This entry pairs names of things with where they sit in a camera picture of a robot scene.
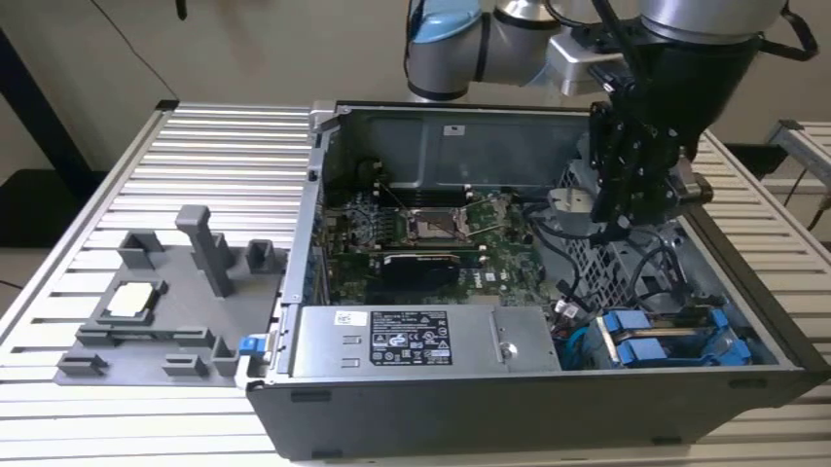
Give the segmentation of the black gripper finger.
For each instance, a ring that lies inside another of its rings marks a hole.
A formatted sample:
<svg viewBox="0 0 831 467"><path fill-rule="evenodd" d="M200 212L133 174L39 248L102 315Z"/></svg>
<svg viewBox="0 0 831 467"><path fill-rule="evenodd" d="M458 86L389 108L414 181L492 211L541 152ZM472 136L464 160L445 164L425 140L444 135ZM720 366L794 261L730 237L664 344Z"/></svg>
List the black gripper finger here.
<svg viewBox="0 0 831 467"><path fill-rule="evenodd" d="M590 220L604 224L589 242L609 243L624 239L634 225L630 189L640 123L605 101L593 102L589 110L589 165L597 174Z"/></svg>
<svg viewBox="0 0 831 467"><path fill-rule="evenodd" d="M670 128L649 125L640 126L637 143L630 189L632 220L634 225L656 225L677 209L672 170L681 156L681 145Z"/></svg>

